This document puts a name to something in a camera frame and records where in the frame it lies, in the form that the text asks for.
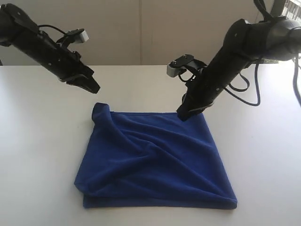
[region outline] robotic arm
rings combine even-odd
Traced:
[[[87,40],[85,30],[64,33],[62,38],[54,42],[40,27],[17,6],[0,6],[1,46],[13,45],[55,74],[60,81],[97,93],[100,87],[92,77],[94,71],[80,61],[78,52],[68,50],[71,43]]]
[[[186,82],[187,92],[178,108],[178,117],[185,121],[211,106],[217,96],[245,68],[261,59],[290,60],[301,53],[301,25],[285,16],[272,17],[263,1],[254,0],[265,20],[250,24],[236,21],[228,30],[222,48],[207,66],[184,55],[167,66],[170,77],[189,70],[193,76]]]

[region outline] blue towel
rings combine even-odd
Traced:
[[[110,112],[95,123],[75,179],[83,206],[235,209],[237,200],[202,114]]]

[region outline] microfiber towel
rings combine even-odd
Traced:
[[[235,209],[229,183],[202,114],[110,112],[97,103],[75,186],[85,208],[175,206]]]

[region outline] wall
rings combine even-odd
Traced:
[[[88,65],[167,64],[184,53],[209,62],[229,26],[255,22],[252,0],[11,0],[37,24],[85,28],[90,40],[72,49]],[[266,0],[270,9],[273,0]],[[60,34],[49,28],[53,39]],[[13,47],[0,47],[4,65],[34,65]]]

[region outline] table surface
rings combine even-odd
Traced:
[[[226,92],[204,113],[238,199],[236,210],[135,207],[85,210],[73,181],[96,102],[113,111],[173,112],[185,85],[166,66],[93,66],[97,95],[60,83],[40,66],[0,67],[0,225],[300,225],[301,108],[293,63],[259,68],[262,103]],[[243,71],[256,101],[254,67]],[[240,78],[233,81],[244,87]]]

